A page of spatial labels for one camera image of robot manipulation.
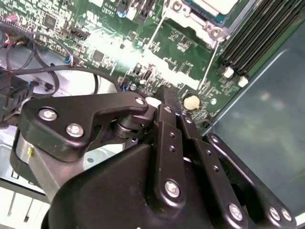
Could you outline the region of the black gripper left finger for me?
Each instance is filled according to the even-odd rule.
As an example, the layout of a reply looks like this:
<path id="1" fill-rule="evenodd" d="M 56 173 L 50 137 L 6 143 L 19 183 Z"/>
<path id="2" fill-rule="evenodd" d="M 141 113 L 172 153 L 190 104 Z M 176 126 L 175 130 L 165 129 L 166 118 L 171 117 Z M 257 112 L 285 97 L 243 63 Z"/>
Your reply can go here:
<path id="1" fill-rule="evenodd" d="M 183 208 L 179 111 L 176 93 L 164 86 L 151 99 L 134 92 L 36 99 L 21 111 L 14 149 L 51 204 L 73 177 L 132 147 L 150 146 L 146 202 Z"/>

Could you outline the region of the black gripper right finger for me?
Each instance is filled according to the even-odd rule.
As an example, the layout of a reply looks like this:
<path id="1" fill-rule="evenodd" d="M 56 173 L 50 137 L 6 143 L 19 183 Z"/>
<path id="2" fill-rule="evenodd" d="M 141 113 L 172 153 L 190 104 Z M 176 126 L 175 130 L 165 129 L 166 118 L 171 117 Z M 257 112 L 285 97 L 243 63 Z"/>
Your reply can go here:
<path id="1" fill-rule="evenodd" d="M 295 229 L 279 198 L 216 134 L 201 137 L 187 116 L 178 117 L 184 145 L 201 185 L 210 219 L 219 229 Z"/>

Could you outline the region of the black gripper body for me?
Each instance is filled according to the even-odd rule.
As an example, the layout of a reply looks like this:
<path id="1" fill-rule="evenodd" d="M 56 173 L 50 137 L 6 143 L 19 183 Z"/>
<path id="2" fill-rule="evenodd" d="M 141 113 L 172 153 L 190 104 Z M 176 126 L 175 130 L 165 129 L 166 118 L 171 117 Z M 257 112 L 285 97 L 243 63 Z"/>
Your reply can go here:
<path id="1" fill-rule="evenodd" d="M 228 229 L 205 205 L 194 169 L 185 162 L 186 205 L 171 218 L 156 215 L 145 194 L 150 146 L 135 146 L 65 183 L 45 215 L 44 229 Z"/>

